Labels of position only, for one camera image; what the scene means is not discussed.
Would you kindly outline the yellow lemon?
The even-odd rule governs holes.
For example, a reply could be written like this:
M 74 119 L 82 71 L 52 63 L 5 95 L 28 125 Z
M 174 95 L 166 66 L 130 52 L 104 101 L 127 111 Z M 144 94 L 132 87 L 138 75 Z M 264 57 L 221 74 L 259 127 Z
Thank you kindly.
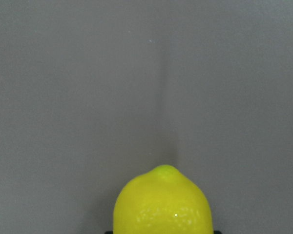
M 115 234 L 211 234 L 209 202 L 190 179 L 161 165 L 128 182 L 113 211 Z

